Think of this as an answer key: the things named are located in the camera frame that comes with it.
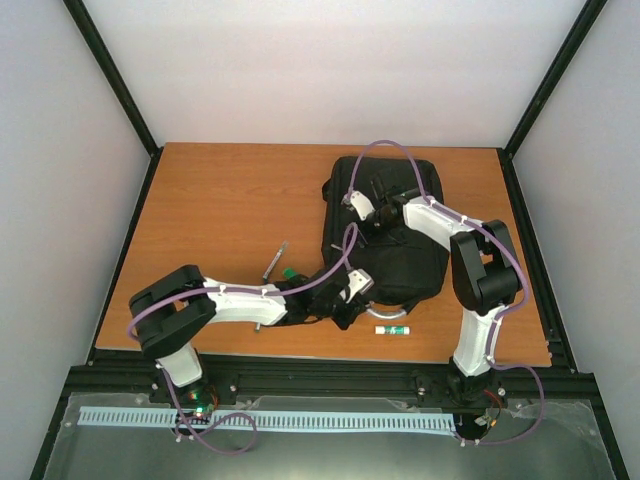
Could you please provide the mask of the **black student bag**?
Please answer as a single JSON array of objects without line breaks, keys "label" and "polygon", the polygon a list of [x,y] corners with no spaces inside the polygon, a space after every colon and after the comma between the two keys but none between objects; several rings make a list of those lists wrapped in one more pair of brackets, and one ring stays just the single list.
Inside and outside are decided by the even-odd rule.
[{"label": "black student bag", "polygon": [[[342,204],[349,183],[358,173],[373,173],[383,168],[406,172],[417,187],[412,165],[407,160],[343,156],[333,165],[330,178],[322,187],[326,202],[321,252],[327,266],[342,255],[341,243],[349,223],[358,220],[355,213]],[[374,280],[366,292],[366,301],[399,307],[410,312],[419,302],[437,296],[444,284],[449,252],[445,247],[404,224],[382,233],[365,233],[358,228],[358,240],[349,255],[350,265],[362,269]]]}]

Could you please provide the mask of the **black aluminium frame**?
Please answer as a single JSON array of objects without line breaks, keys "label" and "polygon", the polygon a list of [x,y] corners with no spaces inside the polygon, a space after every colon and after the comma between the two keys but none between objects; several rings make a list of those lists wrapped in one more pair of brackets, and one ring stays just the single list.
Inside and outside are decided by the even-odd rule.
[{"label": "black aluminium frame", "polygon": [[[68,1],[65,6],[149,156],[149,165],[112,276],[112,279],[117,281],[161,162],[163,149],[153,139],[85,3]],[[626,479],[629,474],[596,379],[594,375],[578,370],[513,165],[515,154],[604,7],[602,1],[585,2],[509,141],[505,147],[498,149],[497,155],[510,208],[524,248],[523,258],[533,274],[532,290],[536,305],[542,311],[541,324],[545,338],[551,343],[551,366],[540,367],[537,370],[546,388],[545,395],[551,399],[578,398],[590,401],[597,424],[596,436],[603,442],[613,475],[617,479]],[[258,356],[233,358],[230,355],[207,355],[205,363],[213,367],[217,373],[243,373],[252,386],[264,386],[269,392],[290,393],[295,397],[311,393],[335,393],[340,397],[350,394],[364,396],[367,393],[404,393],[407,390],[408,378],[415,377],[420,372],[435,375],[444,371],[440,364]],[[149,366],[144,364],[138,353],[91,348],[85,364],[73,367],[69,371],[34,464],[32,478],[42,479],[45,475],[53,473],[57,466],[56,462],[60,459],[61,453],[55,444],[62,438],[63,414],[73,394],[139,393],[142,390],[142,376],[149,370]]]}]

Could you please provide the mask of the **white glue stick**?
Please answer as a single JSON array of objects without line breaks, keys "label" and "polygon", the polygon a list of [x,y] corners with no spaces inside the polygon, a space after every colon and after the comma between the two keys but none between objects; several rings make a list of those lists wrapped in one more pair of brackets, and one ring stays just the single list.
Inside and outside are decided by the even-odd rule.
[{"label": "white glue stick", "polygon": [[376,335],[401,335],[407,336],[411,333],[408,326],[399,325],[376,325],[374,328]]}]

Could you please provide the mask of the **silver pen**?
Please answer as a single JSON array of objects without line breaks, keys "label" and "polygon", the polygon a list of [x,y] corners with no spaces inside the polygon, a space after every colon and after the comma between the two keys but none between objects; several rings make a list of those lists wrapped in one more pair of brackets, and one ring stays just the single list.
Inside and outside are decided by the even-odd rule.
[{"label": "silver pen", "polygon": [[279,262],[280,258],[284,254],[284,252],[286,251],[286,249],[288,247],[288,244],[289,244],[288,241],[286,241],[286,240],[283,241],[283,243],[280,245],[280,247],[276,251],[274,257],[272,258],[272,260],[270,261],[269,265],[267,266],[265,272],[262,275],[263,283],[265,283],[265,284],[268,283],[271,273],[273,272],[275,266]]}]

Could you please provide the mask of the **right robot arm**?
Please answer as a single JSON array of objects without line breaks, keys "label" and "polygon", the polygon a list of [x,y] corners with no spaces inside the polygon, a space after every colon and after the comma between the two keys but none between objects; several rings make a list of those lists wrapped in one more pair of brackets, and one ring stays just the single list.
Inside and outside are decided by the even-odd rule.
[{"label": "right robot arm", "polygon": [[453,363],[466,377],[489,371],[503,317],[530,295],[506,225],[480,223],[432,196],[397,196],[379,209],[358,191],[349,201],[364,225],[382,230],[401,223],[449,251],[453,290],[463,307]]}]

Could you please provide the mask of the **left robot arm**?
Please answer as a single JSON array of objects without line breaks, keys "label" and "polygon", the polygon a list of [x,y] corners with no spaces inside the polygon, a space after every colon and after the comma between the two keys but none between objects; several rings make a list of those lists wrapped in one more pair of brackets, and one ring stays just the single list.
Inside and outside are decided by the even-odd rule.
[{"label": "left robot arm", "polygon": [[283,281],[249,286],[206,278],[184,265],[129,300],[128,332],[143,355],[166,372],[186,402],[201,400],[208,378],[192,339],[213,323],[297,326],[329,318],[345,330],[367,308],[373,280],[362,269],[331,268],[308,278],[287,273]]}]

